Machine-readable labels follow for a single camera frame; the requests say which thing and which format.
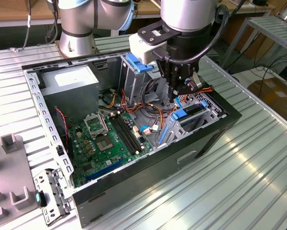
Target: metal frame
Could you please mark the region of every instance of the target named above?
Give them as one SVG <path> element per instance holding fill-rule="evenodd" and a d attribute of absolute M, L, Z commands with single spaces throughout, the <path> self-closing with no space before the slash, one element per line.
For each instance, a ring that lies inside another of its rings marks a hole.
<path fill-rule="evenodd" d="M 258 33 L 267 36 L 268 38 L 274 40 L 276 43 L 287 49 L 287 22 L 276 16 L 246 18 L 244 23 L 240 27 L 238 33 L 236 34 L 233 42 L 229 46 L 220 65 L 221 67 L 224 68 L 227 64 L 234 48 L 236 47 L 245 30 L 247 29 L 247 26 L 252 27 L 253 29 L 255 29 L 255 31 L 251 34 L 251 36 L 245 43 L 243 49 L 240 51 L 241 53 L 249 47 L 251 42 L 257 37 Z"/>

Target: metal bracket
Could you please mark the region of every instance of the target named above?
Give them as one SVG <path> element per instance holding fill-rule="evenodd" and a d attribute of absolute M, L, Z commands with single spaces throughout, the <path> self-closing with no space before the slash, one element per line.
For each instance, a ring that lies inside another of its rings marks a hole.
<path fill-rule="evenodd" d="M 65 199 L 60 180 L 61 169 L 46 169 L 34 177 L 34 183 L 38 192 L 43 193 L 46 206 L 42 207 L 42 214 L 47 226 L 51 226 L 58 220 L 66 217 L 70 211 L 70 198 Z"/>

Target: slotted table surface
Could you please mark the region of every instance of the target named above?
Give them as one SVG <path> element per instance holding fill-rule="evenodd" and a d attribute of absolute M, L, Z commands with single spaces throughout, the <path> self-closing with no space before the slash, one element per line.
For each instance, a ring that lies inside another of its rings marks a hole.
<path fill-rule="evenodd" d="M 128 37 L 101 38 L 101 52 L 128 48 Z M 21 65 L 61 59 L 55 45 L 0 51 L 0 136 L 23 137 L 32 175 L 55 168 Z M 286 229 L 287 122 L 209 58 L 199 74 L 242 118 L 196 162 L 85 229 Z M 34 210 L 1 229 L 46 229 Z M 80 229 L 75 210 L 49 229 Z"/>

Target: black cable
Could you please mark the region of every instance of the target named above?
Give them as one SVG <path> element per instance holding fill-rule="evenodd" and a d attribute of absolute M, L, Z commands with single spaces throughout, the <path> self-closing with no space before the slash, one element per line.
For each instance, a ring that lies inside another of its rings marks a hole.
<path fill-rule="evenodd" d="M 241 0 L 240 3 L 237 5 L 237 7 L 235 8 L 235 10 L 229 15 L 229 19 L 232 18 L 237 11 L 240 10 L 240 8 L 242 7 L 242 5 L 245 3 L 246 0 Z"/>
<path fill-rule="evenodd" d="M 250 72 L 253 73 L 254 75 L 256 75 L 257 77 L 263 79 L 263 77 L 261 77 L 260 75 L 256 74 L 256 73 L 253 72 L 251 69 L 250 69 Z"/>
<path fill-rule="evenodd" d="M 54 20 L 58 20 L 58 12 L 55 12 Z M 54 21 L 54 23 L 52 24 L 51 29 L 48 30 L 48 32 L 47 32 L 47 35 L 46 35 L 46 37 L 45 37 L 46 43 L 48 43 L 48 40 L 52 37 L 52 34 L 53 34 L 53 32 L 54 32 L 54 29 L 55 29 L 55 21 Z"/>
<path fill-rule="evenodd" d="M 11 47 L 9 50 L 11 50 L 12 52 L 22 52 L 26 48 L 26 45 L 27 45 L 27 41 L 28 41 L 28 37 L 29 37 L 29 29 L 30 29 L 30 17 L 32 15 L 31 2 L 30 2 L 30 0 L 27 0 L 27 2 L 28 2 L 28 16 L 27 16 L 27 30 L 26 30 L 25 41 L 24 41 L 23 47 L 21 49 Z"/>
<path fill-rule="evenodd" d="M 230 65 L 228 65 L 224 69 L 228 70 L 232 65 L 234 65 L 247 52 L 247 50 L 252 46 L 252 44 L 254 43 L 255 40 L 256 40 L 256 38 L 253 39 L 251 41 L 251 43 L 249 44 L 249 46 L 243 52 L 241 52 L 241 54 Z"/>
<path fill-rule="evenodd" d="M 282 55 L 282 56 L 280 56 L 280 57 L 278 57 L 278 58 L 277 58 L 276 60 L 274 60 L 274 61 L 268 66 L 268 68 L 266 69 L 265 74 L 264 74 L 264 76 L 263 76 L 263 78 L 262 78 L 262 81 L 261 81 L 258 98 L 260 98 L 260 96 L 261 96 L 262 87 L 263 87 L 263 81 L 264 81 L 264 79 L 265 79 L 265 76 L 266 76 L 266 74 L 267 74 L 268 69 L 271 68 L 276 61 L 282 59 L 282 58 L 285 57 L 286 55 L 287 55 L 287 53 L 284 54 L 284 55 Z"/>
<path fill-rule="evenodd" d="M 253 66 L 256 65 L 255 60 L 257 59 L 257 55 L 258 55 L 258 53 L 259 53 L 259 50 L 260 50 L 261 46 L 263 45 L 263 42 L 264 42 L 266 39 L 267 39 L 267 37 L 265 37 L 265 38 L 262 40 L 262 42 L 261 42 L 261 44 L 260 44 L 260 46 L 259 46 L 257 52 L 256 52 L 255 55 L 254 55 Z"/>
<path fill-rule="evenodd" d="M 216 36 L 213 38 L 213 40 L 210 42 L 210 44 L 207 45 L 207 47 L 205 49 L 203 49 L 199 54 L 197 54 L 191 58 L 188 58 L 188 59 L 174 59 L 174 58 L 171 58 L 170 56 L 166 56 L 165 60 L 167 60 L 170 63 L 176 64 L 176 65 L 190 64 L 190 63 L 193 63 L 193 62 L 199 60 L 207 52 L 209 52 L 212 49 L 212 47 L 216 44 L 216 42 L 219 40 L 222 33 L 225 31 L 225 28 L 226 28 L 226 25 L 227 25 L 227 22 L 229 19 L 229 10 L 228 10 L 227 6 L 225 6 L 224 4 L 221 4 L 220 6 L 218 6 L 217 10 L 216 10 L 216 15 L 218 15 L 220 11 L 223 11 L 223 19 L 222 19 L 220 28 L 219 28 Z"/>
<path fill-rule="evenodd" d="M 58 26 L 57 26 L 57 20 L 58 20 L 58 18 L 56 17 L 56 14 L 55 14 L 55 13 L 54 13 L 53 15 L 54 15 L 55 36 L 53 37 L 52 40 L 50 40 L 49 42 L 47 42 L 46 45 L 49 45 L 49 44 L 55 42 L 55 41 L 56 41 L 56 38 L 57 38 L 57 36 L 58 36 Z"/>

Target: black wire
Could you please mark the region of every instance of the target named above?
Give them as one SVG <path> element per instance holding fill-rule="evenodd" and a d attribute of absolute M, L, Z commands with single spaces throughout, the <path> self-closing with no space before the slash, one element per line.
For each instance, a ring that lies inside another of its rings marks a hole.
<path fill-rule="evenodd" d="M 284 54 L 284 55 L 282 55 L 282 56 L 280 56 L 280 57 L 278 57 L 278 58 L 277 58 L 276 60 L 274 60 L 274 61 L 268 66 L 268 68 L 266 69 L 265 74 L 264 74 L 264 76 L 263 76 L 263 78 L 262 78 L 262 81 L 261 81 L 260 91 L 259 91 L 259 94 L 258 94 L 258 98 L 260 98 L 260 96 L 261 96 L 262 87 L 263 87 L 263 81 L 264 81 L 264 79 L 265 79 L 265 76 L 266 76 L 266 74 L 267 74 L 268 69 L 271 68 L 276 61 L 282 59 L 282 58 L 285 57 L 286 55 L 287 55 L 287 53 Z"/>
<path fill-rule="evenodd" d="M 58 26 L 57 26 L 57 20 L 58 20 L 58 12 L 57 12 L 57 16 L 55 13 L 53 13 L 53 16 L 54 16 L 54 27 L 55 27 L 55 36 L 53 37 L 52 40 L 50 40 L 49 42 L 46 43 L 46 45 L 49 45 L 53 42 L 56 41 L 56 38 L 58 36 Z"/>
<path fill-rule="evenodd" d="M 249 44 L 249 46 L 243 52 L 241 52 L 241 54 L 230 65 L 228 65 L 224 69 L 228 70 L 232 65 L 234 65 L 247 52 L 247 50 L 252 46 L 252 44 L 254 43 L 255 40 L 256 40 L 256 38 L 253 39 L 251 41 L 251 43 Z"/>
<path fill-rule="evenodd" d="M 30 0 L 28 0 L 27 2 L 28 2 L 28 17 L 30 17 L 32 15 L 32 6 L 31 6 Z M 26 48 L 28 37 L 29 37 L 29 30 L 30 30 L 30 25 L 29 26 L 27 25 L 24 45 L 20 50 L 18 50 L 18 52 L 22 52 Z"/>
<path fill-rule="evenodd" d="M 261 44 L 260 44 L 260 46 L 259 46 L 259 48 L 258 48 L 257 52 L 255 53 L 254 61 L 253 61 L 253 66 L 255 66 L 255 65 L 256 65 L 255 60 L 257 59 L 258 52 L 259 52 L 259 50 L 260 50 L 261 46 L 263 45 L 263 42 L 264 42 L 266 39 L 267 39 L 267 37 L 265 37 L 265 38 L 262 40 L 262 42 L 261 42 Z"/>
<path fill-rule="evenodd" d="M 176 64 L 176 65 L 189 64 L 189 63 L 193 63 L 193 62 L 199 60 L 207 52 L 209 52 L 212 49 L 212 47 L 216 44 L 216 42 L 219 40 L 222 33 L 225 31 L 225 28 L 226 28 L 226 25 L 227 25 L 227 22 L 229 19 L 229 10 L 228 10 L 226 5 L 221 4 L 220 6 L 218 6 L 217 10 L 216 10 L 216 14 L 218 15 L 220 11 L 223 12 L 223 19 L 222 19 L 221 25 L 219 27 L 219 30 L 218 30 L 216 36 L 213 38 L 213 40 L 210 42 L 210 44 L 208 44 L 206 46 L 206 48 L 204 48 L 199 54 L 197 54 L 191 58 L 188 58 L 188 59 L 174 59 L 174 58 L 171 58 L 170 56 L 166 56 L 165 60 L 170 62 L 170 63 Z"/>
<path fill-rule="evenodd" d="M 235 8 L 235 10 L 229 15 L 229 19 L 232 18 L 237 11 L 240 10 L 240 8 L 242 7 L 242 5 L 245 3 L 246 0 L 241 0 L 240 3 L 237 5 L 237 7 Z"/>
<path fill-rule="evenodd" d="M 263 77 L 261 77 L 260 75 L 256 74 L 255 72 L 253 72 L 251 69 L 250 69 L 250 72 L 253 73 L 254 75 L 256 75 L 257 77 L 263 79 Z"/>
<path fill-rule="evenodd" d="M 287 2 L 283 5 L 283 7 L 281 8 L 281 10 L 285 9 L 287 7 Z"/>

